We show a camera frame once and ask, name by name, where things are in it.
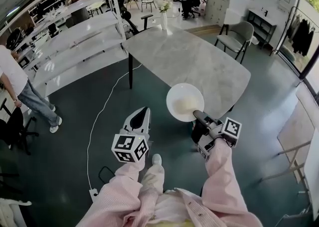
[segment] blue jeans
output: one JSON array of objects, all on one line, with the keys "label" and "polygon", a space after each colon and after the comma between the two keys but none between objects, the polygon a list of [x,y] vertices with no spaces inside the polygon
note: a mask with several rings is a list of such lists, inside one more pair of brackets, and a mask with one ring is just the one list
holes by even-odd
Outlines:
[{"label": "blue jeans", "polygon": [[59,125],[60,117],[52,111],[54,105],[41,97],[29,79],[20,95],[18,95],[18,99],[32,111],[41,114],[47,119],[51,127]]}]

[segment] pink sleeve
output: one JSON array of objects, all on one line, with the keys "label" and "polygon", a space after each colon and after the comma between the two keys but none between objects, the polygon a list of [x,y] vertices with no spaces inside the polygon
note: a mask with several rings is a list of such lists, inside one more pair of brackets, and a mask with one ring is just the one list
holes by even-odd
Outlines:
[{"label": "pink sleeve", "polygon": [[210,153],[206,162],[209,178],[203,187],[203,204],[225,222],[261,227],[258,218],[248,212],[241,195],[232,165],[232,149],[219,138]]},{"label": "pink sleeve", "polygon": [[115,172],[105,184],[77,227],[122,226],[125,215],[138,210],[138,198],[142,185],[138,183],[139,172],[145,166],[145,159],[138,163],[126,163]]}]

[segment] ceiling light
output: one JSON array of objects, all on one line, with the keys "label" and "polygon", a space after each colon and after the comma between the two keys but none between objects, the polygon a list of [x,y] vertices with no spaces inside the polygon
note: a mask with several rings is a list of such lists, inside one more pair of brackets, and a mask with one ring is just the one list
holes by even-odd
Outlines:
[{"label": "ceiling light", "polygon": [[17,8],[14,8],[12,11],[10,11],[6,16],[10,16],[12,13],[14,13],[15,11],[17,11],[20,8],[20,6],[18,6]]}]

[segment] foot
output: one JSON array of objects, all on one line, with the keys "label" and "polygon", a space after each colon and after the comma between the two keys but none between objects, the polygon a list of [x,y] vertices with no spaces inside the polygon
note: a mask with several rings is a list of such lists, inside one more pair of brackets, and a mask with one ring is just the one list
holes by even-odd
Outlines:
[{"label": "foot", "polygon": [[59,119],[59,125],[58,126],[55,126],[55,127],[51,127],[50,128],[50,132],[51,133],[55,133],[58,129],[59,129],[59,126],[62,124],[62,118],[61,117],[59,117],[60,119]]},{"label": "foot", "polygon": [[161,156],[159,154],[154,154],[152,157],[153,165],[161,165]]}]

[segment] white t-shirt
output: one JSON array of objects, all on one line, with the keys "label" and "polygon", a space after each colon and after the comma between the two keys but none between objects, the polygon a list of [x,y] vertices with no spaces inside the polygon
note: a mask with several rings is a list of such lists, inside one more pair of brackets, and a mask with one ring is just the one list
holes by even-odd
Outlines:
[{"label": "white t-shirt", "polygon": [[146,227],[195,227],[183,198],[175,191],[159,196],[156,202],[154,216]]},{"label": "white t-shirt", "polygon": [[8,77],[15,94],[20,95],[28,81],[28,76],[11,56],[11,51],[0,45],[0,76],[3,73]]}]

